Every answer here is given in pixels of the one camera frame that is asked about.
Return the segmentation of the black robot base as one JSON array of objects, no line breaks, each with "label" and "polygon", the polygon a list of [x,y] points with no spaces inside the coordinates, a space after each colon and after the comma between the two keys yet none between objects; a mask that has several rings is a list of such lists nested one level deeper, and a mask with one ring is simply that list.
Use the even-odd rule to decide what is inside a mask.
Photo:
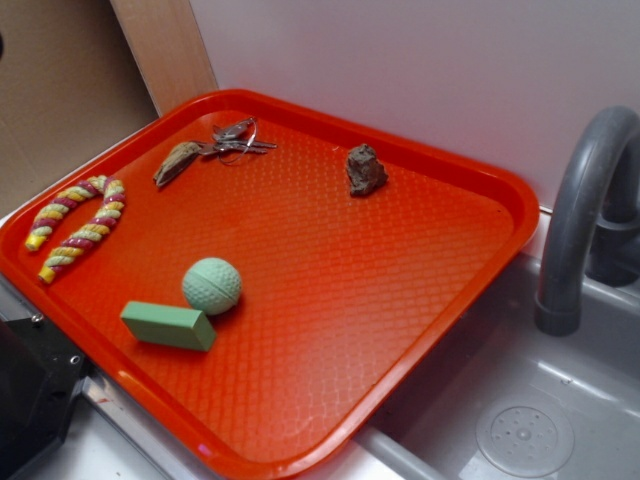
[{"label": "black robot base", "polygon": [[51,321],[1,323],[1,477],[19,479],[64,444],[87,375],[84,353]]}]

